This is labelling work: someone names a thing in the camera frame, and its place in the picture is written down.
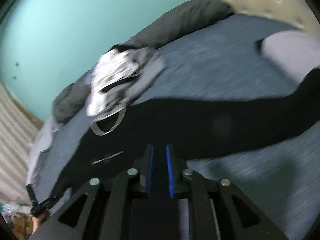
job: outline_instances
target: mattress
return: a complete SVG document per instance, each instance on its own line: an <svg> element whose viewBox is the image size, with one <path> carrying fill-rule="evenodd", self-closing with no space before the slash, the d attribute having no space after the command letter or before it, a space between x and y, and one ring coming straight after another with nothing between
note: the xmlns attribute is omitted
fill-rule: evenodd
<svg viewBox="0 0 320 240"><path fill-rule="evenodd" d="M213 101L288 95L296 85L261 58L255 42L289 29L294 27L261 17L233 15L182 37L159 49L167 68L134 104L151 98ZM82 109L55 134L51 149L40 159L42 168L35 187L39 201L49 196L91 120ZM189 161L188 166L206 178L231 179L290 240L298 240L320 212L319 137L317 123L295 139L258 151Z"/></svg>

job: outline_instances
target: gray pillow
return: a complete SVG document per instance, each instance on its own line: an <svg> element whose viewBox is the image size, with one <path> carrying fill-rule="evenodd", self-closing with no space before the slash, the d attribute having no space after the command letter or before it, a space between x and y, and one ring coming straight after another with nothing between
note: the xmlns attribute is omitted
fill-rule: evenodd
<svg viewBox="0 0 320 240"><path fill-rule="evenodd" d="M160 47L232 15L219 0L191 0L166 12L126 42L137 48Z"/></svg>

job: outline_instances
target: black pants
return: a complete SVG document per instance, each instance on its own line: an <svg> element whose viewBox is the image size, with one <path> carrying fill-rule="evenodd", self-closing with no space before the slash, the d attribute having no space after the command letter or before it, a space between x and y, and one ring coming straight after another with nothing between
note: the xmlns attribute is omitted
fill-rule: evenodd
<svg viewBox="0 0 320 240"><path fill-rule="evenodd" d="M149 100L129 106L111 133L100 137L89 130L52 194L68 187L75 192L92 177L114 178L144 155L147 144L156 145L163 153L171 144L176 156L183 159L214 158L298 136L319 119L320 69L312 70L297 91L284 98L248 102ZM107 163L92 164L119 152Z"/></svg>

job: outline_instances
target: blue foam strip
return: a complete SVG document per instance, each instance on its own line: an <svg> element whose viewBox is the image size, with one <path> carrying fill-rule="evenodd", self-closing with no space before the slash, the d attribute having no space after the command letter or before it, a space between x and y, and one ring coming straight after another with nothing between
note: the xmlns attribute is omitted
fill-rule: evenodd
<svg viewBox="0 0 320 240"><path fill-rule="evenodd" d="M148 174L147 174L147 185L146 185L146 192L147 195L149 196L151 193L151 177L152 177L152 167L153 167L153 146L151 150L151 156L150 156L150 162L149 162L149 167L148 167Z"/></svg>
<svg viewBox="0 0 320 240"><path fill-rule="evenodd" d="M167 167L168 167L168 179L169 179L169 193L170 197L174 198L174 175L173 175L173 167L171 162L171 154L170 148L167 145L166 147L166 154L167 154Z"/></svg>

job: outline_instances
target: rivet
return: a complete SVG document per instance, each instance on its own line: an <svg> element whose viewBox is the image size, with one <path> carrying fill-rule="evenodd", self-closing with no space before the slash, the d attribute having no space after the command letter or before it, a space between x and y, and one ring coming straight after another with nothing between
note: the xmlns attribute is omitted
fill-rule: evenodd
<svg viewBox="0 0 320 240"><path fill-rule="evenodd" d="M230 184L231 184L230 180L228 180L228 179L222 179L222 180L220 181L220 183L221 183L221 185L224 186L224 187L228 187L228 186L230 186Z"/></svg>
<svg viewBox="0 0 320 240"><path fill-rule="evenodd" d="M190 170L190 169L184 169L182 171L182 174L185 175L185 176L191 176L193 173L193 170Z"/></svg>
<svg viewBox="0 0 320 240"><path fill-rule="evenodd" d="M92 179L90 179L89 183L91 186L97 186L100 183L100 179L92 178Z"/></svg>
<svg viewBox="0 0 320 240"><path fill-rule="evenodd" d="M135 176L138 174L138 170L135 168L128 169L127 172L128 172L128 175L130 175L130 176Z"/></svg>

